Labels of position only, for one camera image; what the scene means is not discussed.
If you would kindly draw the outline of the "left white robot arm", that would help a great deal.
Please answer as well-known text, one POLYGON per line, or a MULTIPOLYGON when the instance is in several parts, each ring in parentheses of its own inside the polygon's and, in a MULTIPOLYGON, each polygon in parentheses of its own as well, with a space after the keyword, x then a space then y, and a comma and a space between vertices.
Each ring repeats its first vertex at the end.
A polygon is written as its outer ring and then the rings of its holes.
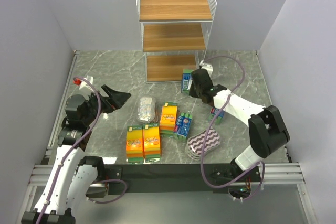
POLYGON ((67 99, 55 163, 43 194, 32 211, 23 213, 22 223, 75 223, 90 185, 109 182, 102 157, 88 156, 85 149, 100 114, 122 108, 131 94, 107 85, 102 89, 105 96, 93 90, 87 98, 75 94, 67 99))

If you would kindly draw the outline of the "blue green sponge pack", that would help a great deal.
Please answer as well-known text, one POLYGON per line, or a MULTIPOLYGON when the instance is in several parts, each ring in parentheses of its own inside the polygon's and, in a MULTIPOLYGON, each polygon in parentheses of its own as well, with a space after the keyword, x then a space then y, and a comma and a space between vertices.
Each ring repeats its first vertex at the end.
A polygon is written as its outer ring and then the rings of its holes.
POLYGON ((177 140, 186 140, 191 128, 193 116, 190 113, 180 113, 177 117, 173 137, 177 140))
POLYGON ((192 69, 184 69, 181 79, 181 93, 189 94, 192 85, 192 69))

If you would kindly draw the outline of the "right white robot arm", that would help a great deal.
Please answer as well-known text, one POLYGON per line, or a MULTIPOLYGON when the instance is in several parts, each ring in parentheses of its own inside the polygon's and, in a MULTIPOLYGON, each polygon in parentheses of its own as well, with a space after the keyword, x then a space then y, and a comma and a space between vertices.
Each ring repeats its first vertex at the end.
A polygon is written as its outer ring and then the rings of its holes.
POLYGON ((258 105, 233 94, 223 85, 213 85, 208 71, 203 68, 193 71, 191 76, 191 97, 201 99, 219 113, 224 111, 234 116, 248 127, 249 145, 230 163, 235 178, 242 177, 289 142, 290 135, 276 106, 258 105))

